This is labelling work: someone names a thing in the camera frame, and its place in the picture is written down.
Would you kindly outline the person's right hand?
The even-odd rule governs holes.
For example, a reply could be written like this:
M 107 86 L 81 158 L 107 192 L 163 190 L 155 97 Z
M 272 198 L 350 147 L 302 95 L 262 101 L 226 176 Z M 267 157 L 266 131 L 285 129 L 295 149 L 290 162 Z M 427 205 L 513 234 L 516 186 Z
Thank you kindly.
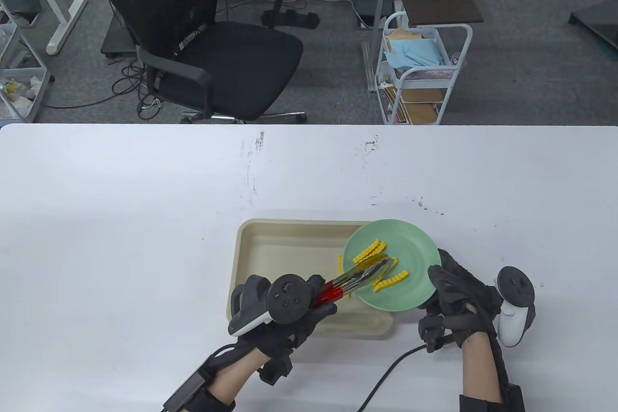
M 462 347 L 474 333 L 497 338 L 494 320 L 500 313 L 501 298 L 461 266 L 447 251 L 438 250 L 441 263 L 427 269 L 434 293 L 421 306 L 419 336 L 429 353 L 454 342 Z

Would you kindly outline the person's left hand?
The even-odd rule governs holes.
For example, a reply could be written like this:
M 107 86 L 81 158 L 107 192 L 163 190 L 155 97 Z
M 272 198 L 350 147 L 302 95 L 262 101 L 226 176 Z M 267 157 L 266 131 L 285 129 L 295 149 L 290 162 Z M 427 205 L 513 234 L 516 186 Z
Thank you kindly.
M 320 275 L 312 275 L 307 280 L 287 274 L 273 284 L 264 277 L 252 275 L 245 284 L 240 296 L 240 310 L 232 319 L 247 321 L 247 315 L 260 317 L 272 309 L 292 315 L 285 322 L 261 322 L 251 330 L 238 336 L 234 350 L 249 354 L 257 350 L 267 360 L 280 360 L 292 354 L 304 344 L 318 324 L 337 313 L 333 302 L 315 304 L 320 290 L 325 285 Z

